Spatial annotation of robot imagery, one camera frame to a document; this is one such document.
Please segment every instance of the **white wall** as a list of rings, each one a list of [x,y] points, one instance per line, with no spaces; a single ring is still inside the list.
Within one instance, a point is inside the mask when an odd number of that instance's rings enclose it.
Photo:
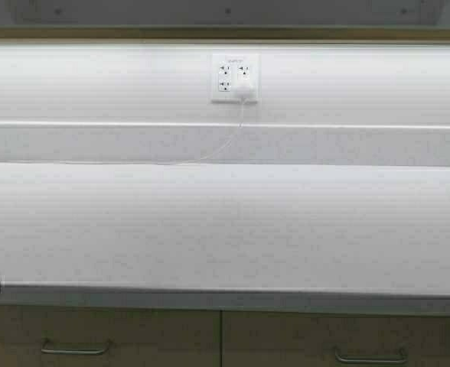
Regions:
[[[450,165],[450,46],[388,45],[0,44],[0,161],[208,154],[216,53],[260,55],[260,102],[210,161]]]

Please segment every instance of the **cabinet handle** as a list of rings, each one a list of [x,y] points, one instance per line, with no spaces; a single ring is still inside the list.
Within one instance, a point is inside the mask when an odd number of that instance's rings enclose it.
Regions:
[[[108,340],[103,348],[101,349],[56,349],[50,346],[52,342],[46,339],[41,347],[41,352],[43,354],[54,354],[62,356],[101,356],[105,354],[109,348],[111,348],[111,340]]]
[[[374,359],[374,358],[362,358],[362,357],[346,357],[341,355],[339,348],[334,348],[334,355],[339,363],[345,365],[405,365],[407,363],[407,353],[405,349],[399,349],[398,359]]]

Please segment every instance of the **wooden cabinet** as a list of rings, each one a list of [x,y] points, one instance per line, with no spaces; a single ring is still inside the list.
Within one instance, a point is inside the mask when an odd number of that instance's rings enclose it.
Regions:
[[[0,306],[0,367],[218,366],[218,312]],[[98,349],[101,356],[41,353]]]
[[[450,367],[450,318],[336,317],[225,313],[225,367],[333,366],[348,358],[401,359],[407,366]]]
[[[98,349],[101,356],[41,353]],[[334,348],[450,367],[450,318],[0,306],[0,367],[341,366]]]

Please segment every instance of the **cabinet door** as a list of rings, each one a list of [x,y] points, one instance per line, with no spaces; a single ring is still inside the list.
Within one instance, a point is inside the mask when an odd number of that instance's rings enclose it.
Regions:
[[[206,311],[0,306],[0,367],[218,367],[220,317]],[[100,356],[41,349],[96,350]]]
[[[332,366],[346,359],[404,359],[407,366],[450,366],[450,318],[323,317],[225,313],[225,367]]]

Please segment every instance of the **white cable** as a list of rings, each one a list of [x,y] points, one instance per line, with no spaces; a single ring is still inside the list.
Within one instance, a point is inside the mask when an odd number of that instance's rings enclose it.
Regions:
[[[245,106],[245,104],[246,104],[246,100],[243,99],[240,102],[239,123],[237,124],[237,126],[235,127],[233,132],[229,135],[228,139],[222,145],[220,145],[217,149],[215,149],[211,153],[202,155],[199,158],[194,158],[194,159],[185,160],[185,161],[168,161],[168,162],[166,162],[166,161],[163,161],[163,162],[161,162],[161,161],[139,161],[138,163],[159,164],[159,165],[193,164],[193,163],[198,163],[200,161],[205,161],[208,158],[214,157],[215,155],[217,155],[221,151],[224,151],[225,149],[227,149],[233,143],[233,141],[235,140],[237,134],[242,129],[242,127],[243,127],[243,120],[244,120],[244,106]]]

